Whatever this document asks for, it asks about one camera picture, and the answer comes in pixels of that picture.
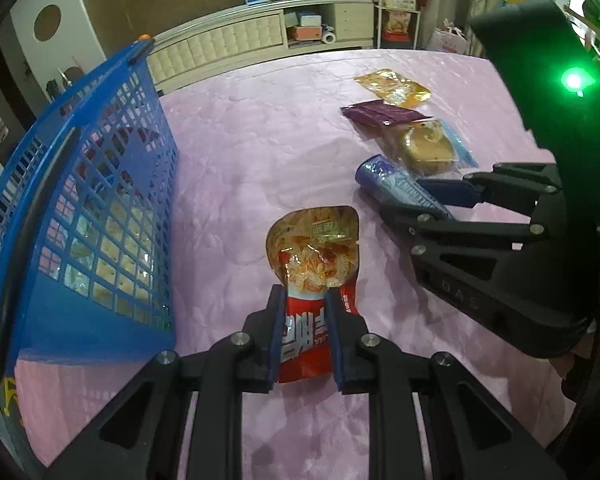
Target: table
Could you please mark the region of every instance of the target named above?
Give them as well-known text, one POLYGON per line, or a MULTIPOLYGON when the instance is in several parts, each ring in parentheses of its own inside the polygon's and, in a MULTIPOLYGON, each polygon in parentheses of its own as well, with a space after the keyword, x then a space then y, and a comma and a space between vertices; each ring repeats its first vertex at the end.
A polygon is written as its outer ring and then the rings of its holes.
MULTIPOLYGON (((379 151, 343 105, 374 96, 352 79, 393 68, 432 91, 419 109, 449 121, 481 168, 550 162, 522 125, 487 60, 366 50, 279 59, 217 75, 162 98, 180 149, 173 211, 172 283, 177 351, 203 351, 264 307, 276 277, 264 240, 284 214, 352 205, 360 215, 357 304, 372 332, 404 351, 449 351, 547 444, 573 405, 546 361, 525 356, 416 285, 408 257, 360 193, 357 166, 379 151)), ((463 219, 520 217, 480 205, 463 219)), ((138 364, 58 367, 19 362, 20 407, 34 450, 49 462, 138 370, 138 364)), ((330 376, 245 394, 245 479, 366 478, 365 396, 341 396, 330 376)))

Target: green led light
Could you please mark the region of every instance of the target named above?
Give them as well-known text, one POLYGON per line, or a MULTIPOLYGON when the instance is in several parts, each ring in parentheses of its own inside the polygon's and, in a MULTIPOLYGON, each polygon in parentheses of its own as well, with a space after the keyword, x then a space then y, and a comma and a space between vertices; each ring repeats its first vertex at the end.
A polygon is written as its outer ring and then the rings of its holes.
POLYGON ((582 91, 587 87, 593 85, 596 82, 586 70, 578 67, 570 68, 565 70, 560 78, 562 85, 569 91, 575 92, 580 97, 583 97, 582 91))

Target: orange snack wrapper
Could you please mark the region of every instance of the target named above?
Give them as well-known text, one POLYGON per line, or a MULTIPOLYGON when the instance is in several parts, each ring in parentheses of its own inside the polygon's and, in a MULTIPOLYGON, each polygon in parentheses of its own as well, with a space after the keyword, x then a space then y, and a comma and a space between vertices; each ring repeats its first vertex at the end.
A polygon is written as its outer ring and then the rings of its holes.
POLYGON ((279 383, 331 372, 324 295, 340 287, 347 311, 358 313, 359 225, 355 209, 333 206, 289 213, 269 230, 269 265, 287 291, 279 383))
POLYGON ((387 103, 400 108, 415 108, 431 97, 431 90, 390 68, 360 75, 354 81, 387 103))

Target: pink tablecloth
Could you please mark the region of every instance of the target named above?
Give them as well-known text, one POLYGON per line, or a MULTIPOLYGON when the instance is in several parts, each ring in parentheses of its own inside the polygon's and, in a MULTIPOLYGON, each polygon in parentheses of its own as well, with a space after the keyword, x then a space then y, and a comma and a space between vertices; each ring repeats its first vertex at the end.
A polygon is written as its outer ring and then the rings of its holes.
MULTIPOLYGON (((172 240, 177 350, 206 350, 264 307, 276 282, 264 241, 276 219, 349 204, 360 214, 358 308, 369 329, 415 354, 453 353, 546 444, 571 411, 552 368, 416 286, 408 258, 353 179, 379 150, 339 108, 374 98, 353 78, 385 67, 431 89, 420 110, 451 122, 482 168, 552 160, 524 131, 491 64, 471 57, 330 52, 243 68, 168 94, 162 105, 180 149, 172 240)), ((518 218, 490 206, 462 217, 518 218)), ((52 460, 138 367, 20 362, 20 407, 39 457, 52 460)), ((367 476, 366 397, 341 396, 330 376, 245 396, 243 428, 247 479, 367 476)))

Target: red snack bag on shelf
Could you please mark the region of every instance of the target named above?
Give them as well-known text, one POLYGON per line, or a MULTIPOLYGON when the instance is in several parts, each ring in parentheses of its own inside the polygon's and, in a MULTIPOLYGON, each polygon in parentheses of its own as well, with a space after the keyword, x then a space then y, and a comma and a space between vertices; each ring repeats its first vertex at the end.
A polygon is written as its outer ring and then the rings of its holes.
POLYGON ((324 295, 339 286, 345 308, 358 313, 358 236, 358 213, 350 206, 295 211, 269 230, 269 265, 288 297, 278 382, 331 372, 324 295))

